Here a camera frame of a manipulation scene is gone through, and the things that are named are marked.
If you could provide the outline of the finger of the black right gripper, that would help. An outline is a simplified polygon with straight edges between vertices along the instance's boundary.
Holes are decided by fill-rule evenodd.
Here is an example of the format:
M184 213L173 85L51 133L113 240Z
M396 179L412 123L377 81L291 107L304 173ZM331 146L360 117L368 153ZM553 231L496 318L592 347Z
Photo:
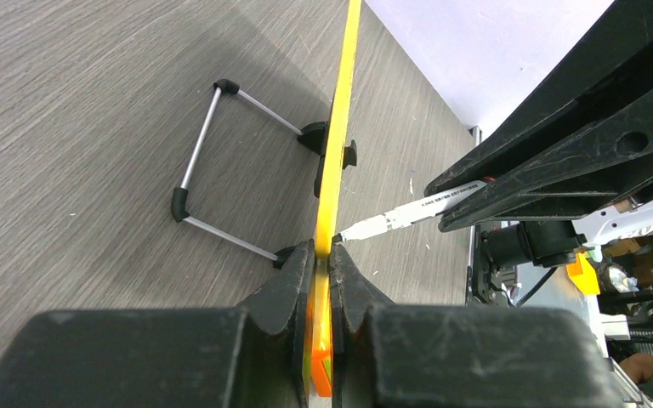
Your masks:
M652 89L653 1L615 1L497 130L424 193L502 176Z
M564 221L626 199L653 201L653 88L619 111L579 126L593 107L571 103L513 136L493 135L438 178L440 190L488 179L447 211L439 228L485 221Z

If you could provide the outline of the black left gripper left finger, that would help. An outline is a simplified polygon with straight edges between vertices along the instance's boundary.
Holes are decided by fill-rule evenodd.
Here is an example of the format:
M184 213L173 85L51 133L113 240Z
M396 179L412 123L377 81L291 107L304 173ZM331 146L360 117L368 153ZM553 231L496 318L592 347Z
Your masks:
M305 407L313 241L237 305L55 310L0 359L0 407Z

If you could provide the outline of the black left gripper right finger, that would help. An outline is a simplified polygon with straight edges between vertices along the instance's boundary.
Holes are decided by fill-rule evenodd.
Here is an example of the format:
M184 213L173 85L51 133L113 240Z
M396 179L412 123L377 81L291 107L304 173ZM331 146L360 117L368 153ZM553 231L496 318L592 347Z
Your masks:
M563 309L398 304L329 258L335 407L619 407L588 326Z

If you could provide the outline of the white black marker pen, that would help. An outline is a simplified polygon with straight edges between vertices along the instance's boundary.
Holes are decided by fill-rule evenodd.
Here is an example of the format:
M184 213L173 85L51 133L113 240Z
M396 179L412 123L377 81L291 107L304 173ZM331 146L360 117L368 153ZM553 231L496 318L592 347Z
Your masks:
M332 243L361 241L447 213L488 183L475 180L361 220L332 238Z

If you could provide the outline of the yellow framed whiteboard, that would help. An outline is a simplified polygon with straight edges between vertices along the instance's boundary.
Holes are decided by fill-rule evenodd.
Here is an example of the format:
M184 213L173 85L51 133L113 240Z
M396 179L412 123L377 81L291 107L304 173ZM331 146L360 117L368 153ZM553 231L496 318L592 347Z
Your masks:
M336 234L338 204L344 168L344 148L347 139L350 104L355 71L361 1L349 1L344 39L335 91L332 98L329 127L326 133L326 154L321 178L320 199L316 217L315 279L311 297L312 345L310 377L315 392L322 398L332 397L332 317L328 259L332 237Z

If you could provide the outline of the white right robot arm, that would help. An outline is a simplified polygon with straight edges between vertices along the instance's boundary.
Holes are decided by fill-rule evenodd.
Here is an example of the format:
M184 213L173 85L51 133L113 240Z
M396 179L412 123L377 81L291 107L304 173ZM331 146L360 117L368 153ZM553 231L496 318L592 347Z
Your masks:
M653 224L653 1L615 1L485 141L433 179L484 179L443 232L517 221L493 262L553 265Z

